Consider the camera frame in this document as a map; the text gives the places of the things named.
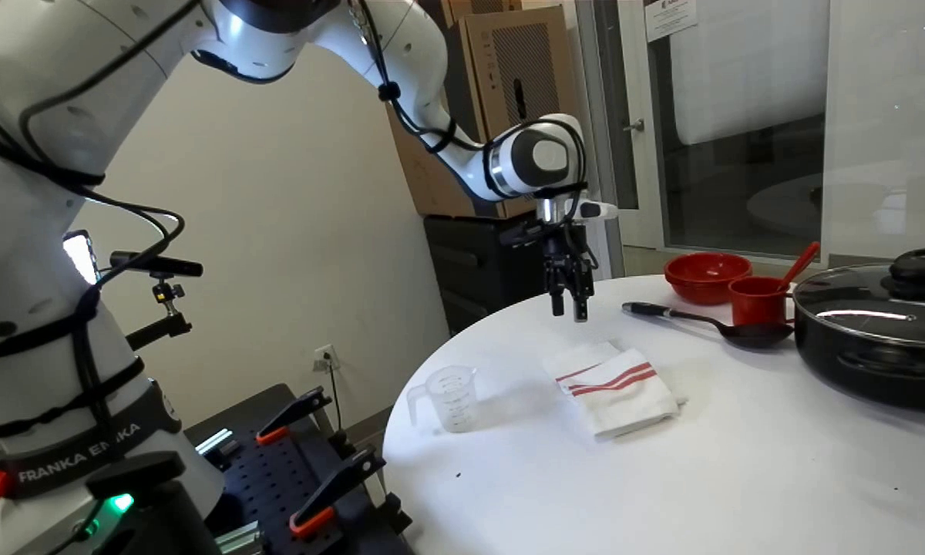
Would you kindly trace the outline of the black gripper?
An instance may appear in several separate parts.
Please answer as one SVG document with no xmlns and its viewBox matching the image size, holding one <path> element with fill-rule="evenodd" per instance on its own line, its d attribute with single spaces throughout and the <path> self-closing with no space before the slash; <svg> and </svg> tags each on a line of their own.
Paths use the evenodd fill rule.
<svg viewBox="0 0 925 555">
<path fill-rule="evenodd" d="M 574 295 L 574 320 L 589 320 L 589 295 L 595 294 L 593 272 L 599 269 L 586 228 L 581 223 L 521 223 L 499 237 L 513 251 L 537 251 L 543 256 L 543 283 L 552 315 L 565 315 L 565 294 Z"/>
</svg>

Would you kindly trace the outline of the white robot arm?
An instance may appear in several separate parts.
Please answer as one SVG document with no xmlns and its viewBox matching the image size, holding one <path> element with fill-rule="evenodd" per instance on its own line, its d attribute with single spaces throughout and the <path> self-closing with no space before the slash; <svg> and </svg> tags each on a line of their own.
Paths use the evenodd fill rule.
<svg viewBox="0 0 925 555">
<path fill-rule="evenodd" d="M 479 142 L 441 102 L 448 47 L 417 0 L 0 0 L 0 555 L 60 555 L 102 509 L 90 482 L 174 460 L 174 509 L 148 542 L 179 545 L 226 479 L 179 431 L 163 391 L 66 253 L 83 203 L 181 60 L 243 85 L 288 77 L 322 47 L 479 201 L 535 198 L 558 244 L 548 281 L 593 295 L 574 237 L 586 144 L 570 115 Z"/>
</svg>

